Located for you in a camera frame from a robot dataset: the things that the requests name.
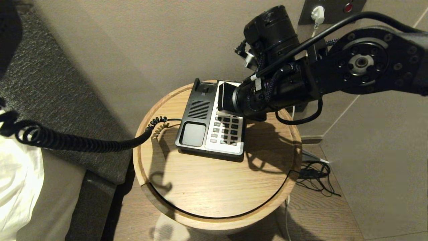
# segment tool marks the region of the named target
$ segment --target wooden floor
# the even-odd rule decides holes
[[[318,144],[303,145],[318,157],[325,158]],[[334,173],[330,181],[338,194],[342,190]],[[354,216],[342,197],[325,197],[321,193],[296,186],[290,196],[287,225],[291,240],[363,240]],[[285,206],[238,234],[214,236],[187,230],[161,214],[144,196],[137,180],[124,197],[114,240],[154,241],[283,241],[288,240],[285,230]]]

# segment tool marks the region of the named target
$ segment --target bolt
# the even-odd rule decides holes
[[[418,49],[415,46],[411,46],[408,50],[408,54],[415,54]]]
[[[386,34],[384,37],[383,37],[383,40],[385,41],[385,42],[389,42],[389,41],[391,41],[392,40],[392,34]]]
[[[419,56],[414,55],[412,57],[410,57],[409,62],[410,63],[417,63],[419,61]]]
[[[364,67],[366,67],[368,63],[369,63],[369,61],[368,61],[365,57],[358,58],[358,59],[355,61],[355,65],[356,65],[357,67],[359,67],[359,68],[364,68]]]
[[[407,72],[404,74],[404,79],[411,79],[413,77],[413,74],[410,72]]]
[[[343,75],[343,78],[344,78],[345,80],[350,79],[350,78],[351,78],[351,74],[350,74],[350,73],[345,73],[345,74]]]
[[[370,53],[371,53],[372,55],[376,55],[378,52],[379,52],[379,49],[378,49],[378,48],[372,48],[372,49],[370,49]]]
[[[366,91],[367,92],[373,92],[375,89],[373,86],[367,86]]]
[[[394,64],[394,70],[401,70],[403,68],[403,65],[401,63]]]
[[[383,69],[385,67],[385,65],[383,63],[377,63],[376,64],[376,69]]]
[[[348,40],[349,41],[352,41],[354,39],[355,39],[355,34],[354,33],[351,33],[351,34],[348,35]]]
[[[354,46],[351,48],[351,53],[356,54],[356,53],[358,53],[358,50],[359,50],[358,47]]]
[[[361,81],[364,83],[368,82],[369,80],[370,80],[370,76],[368,75],[364,75],[363,77],[361,77]]]
[[[402,79],[397,79],[397,81],[395,81],[395,85],[397,86],[403,86],[404,81]]]
[[[346,64],[346,61],[345,61],[345,60],[341,60],[341,61],[339,61],[339,62],[338,62],[338,65],[339,65],[340,67],[345,66],[345,64]]]

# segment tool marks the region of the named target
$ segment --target red light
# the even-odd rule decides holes
[[[350,12],[350,11],[352,11],[352,4],[348,3],[348,4],[346,4],[346,5],[345,5],[345,7],[343,8],[343,12],[344,12],[344,13],[348,13],[348,12]]]

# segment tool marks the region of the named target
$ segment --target telephone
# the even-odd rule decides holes
[[[244,152],[245,118],[218,111],[223,83],[195,80],[181,119],[175,145],[184,152],[215,157],[239,157]]]

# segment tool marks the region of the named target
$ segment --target tangled cable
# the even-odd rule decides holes
[[[1,107],[5,106],[4,100],[0,99]],[[140,136],[126,141],[105,141],[99,139],[85,138],[54,131],[44,127],[33,120],[21,120],[17,122],[19,114],[16,111],[8,111],[0,114],[0,135],[12,136],[22,144],[46,148],[51,150],[66,150],[80,152],[118,152],[132,149],[149,139],[155,126],[160,122],[181,121],[181,119],[168,119],[156,117]]]
[[[321,192],[324,196],[332,196],[336,195],[341,197],[340,194],[337,194],[334,191],[333,186],[330,183],[330,166],[324,162],[319,161],[306,161],[305,164],[302,165],[302,169],[300,170],[298,179],[300,181],[296,182],[296,185],[305,187],[307,189]],[[327,178],[327,186],[321,181],[321,178]],[[312,180],[316,180],[321,187],[318,187]]]

